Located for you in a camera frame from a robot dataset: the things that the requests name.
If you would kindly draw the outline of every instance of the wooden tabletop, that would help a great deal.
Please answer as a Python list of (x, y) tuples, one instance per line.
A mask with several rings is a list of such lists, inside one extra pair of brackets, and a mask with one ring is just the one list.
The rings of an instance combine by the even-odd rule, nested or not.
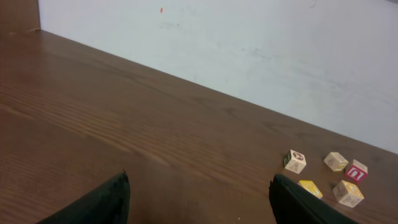
[[(289, 149), (306, 156), (301, 174), (282, 167)], [(369, 168), (355, 208), (332, 194), (346, 178), (323, 163), (331, 151)], [(0, 39), (0, 223), (37, 222), (123, 169), (129, 223), (275, 223), (276, 173), (314, 181), (357, 222), (398, 223), (397, 164), (397, 154), (53, 34)]]

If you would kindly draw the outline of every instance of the wooden table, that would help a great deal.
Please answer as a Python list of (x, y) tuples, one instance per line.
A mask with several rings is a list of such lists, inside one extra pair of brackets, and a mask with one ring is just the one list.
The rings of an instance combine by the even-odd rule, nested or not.
[[(289, 149), (306, 155), (299, 175), (282, 167)], [(344, 175), (324, 165), (330, 151), (369, 167), (354, 209), (331, 192)], [(397, 164), (391, 152), (53, 34), (0, 39), (0, 223), (37, 222), (123, 169), (130, 223), (275, 223), (275, 173), (313, 180), (357, 222), (398, 223)]]

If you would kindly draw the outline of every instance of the letter block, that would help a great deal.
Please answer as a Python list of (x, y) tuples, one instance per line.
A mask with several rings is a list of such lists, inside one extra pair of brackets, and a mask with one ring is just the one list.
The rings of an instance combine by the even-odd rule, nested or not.
[(284, 167), (296, 174), (299, 174), (307, 165), (305, 156), (299, 152), (290, 150), (284, 157)]
[(317, 198), (321, 199), (323, 197), (321, 191), (311, 180), (300, 180), (297, 184), (299, 184), (301, 187), (303, 187), (305, 190), (307, 190)]
[(331, 152), (323, 160), (333, 171), (342, 171), (347, 166), (348, 161), (338, 152)]
[(338, 203), (355, 207), (359, 202), (364, 199), (363, 194), (359, 188), (352, 183), (342, 180), (334, 189), (333, 194), (335, 195)]
[(346, 175), (360, 182), (368, 175), (368, 167), (354, 159), (347, 165)]

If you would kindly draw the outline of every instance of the white wall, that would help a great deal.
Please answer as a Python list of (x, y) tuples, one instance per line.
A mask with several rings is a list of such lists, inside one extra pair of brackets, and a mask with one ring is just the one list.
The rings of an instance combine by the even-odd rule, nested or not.
[(398, 153), (389, 1), (39, 3), (43, 30)]

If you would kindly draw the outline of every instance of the toy block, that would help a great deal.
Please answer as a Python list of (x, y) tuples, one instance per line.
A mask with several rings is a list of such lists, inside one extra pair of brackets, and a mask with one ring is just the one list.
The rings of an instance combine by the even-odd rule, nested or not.
[(296, 174), (299, 174), (301, 170), (307, 165), (305, 162), (305, 156), (294, 150), (290, 150), (289, 153), (284, 157), (284, 167)]
[(359, 188), (352, 183), (342, 180), (334, 189), (333, 194), (335, 195), (338, 203), (355, 207), (360, 201), (364, 199), (363, 194)]
[(321, 191), (311, 180), (300, 180), (297, 184), (299, 184), (301, 187), (303, 187), (305, 190), (307, 190), (317, 198), (321, 199), (323, 197)]
[(348, 161), (338, 152), (331, 152), (323, 160), (333, 171), (342, 171), (347, 166)]
[(354, 159), (347, 165), (346, 175), (360, 182), (368, 175), (368, 167)]

